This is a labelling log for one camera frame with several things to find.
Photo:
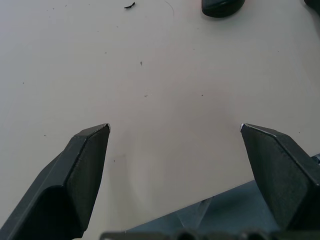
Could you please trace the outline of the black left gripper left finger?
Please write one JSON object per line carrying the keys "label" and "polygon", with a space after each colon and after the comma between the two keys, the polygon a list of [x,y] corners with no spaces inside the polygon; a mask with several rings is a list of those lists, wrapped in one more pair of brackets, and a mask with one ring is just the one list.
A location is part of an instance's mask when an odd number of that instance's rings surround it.
{"label": "black left gripper left finger", "polygon": [[109,135],[107,123],[74,135],[30,185],[0,228],[0,240],[82,238],[99,192]]}

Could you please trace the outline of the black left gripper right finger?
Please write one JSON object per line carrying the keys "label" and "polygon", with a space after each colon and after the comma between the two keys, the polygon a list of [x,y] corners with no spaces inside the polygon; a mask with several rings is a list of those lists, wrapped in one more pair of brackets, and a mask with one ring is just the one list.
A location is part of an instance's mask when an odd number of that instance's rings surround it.
{"label": "black left gripper right finger", "polygon": [[277,224],[320,230],[320,165],[290,136],[244,123],[241,135],[255,182]]}

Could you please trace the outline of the dark round object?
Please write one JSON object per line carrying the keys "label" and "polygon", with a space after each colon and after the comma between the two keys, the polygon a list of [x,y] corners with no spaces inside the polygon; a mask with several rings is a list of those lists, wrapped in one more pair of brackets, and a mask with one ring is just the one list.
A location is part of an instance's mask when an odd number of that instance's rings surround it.
{"label": "dark round object", "polygon": [[202,13],[211,18],[226,18],[241,9],[246,0],[201,0]]}

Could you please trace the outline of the black rounded object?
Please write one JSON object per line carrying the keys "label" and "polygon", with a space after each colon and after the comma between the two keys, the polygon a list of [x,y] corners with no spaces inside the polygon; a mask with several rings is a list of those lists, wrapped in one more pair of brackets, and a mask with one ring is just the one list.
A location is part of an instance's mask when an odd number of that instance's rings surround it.
{"label": "black rounded object", "polygon": [[304,0],[304,2],[309,8],[320,13],[320,0]]}

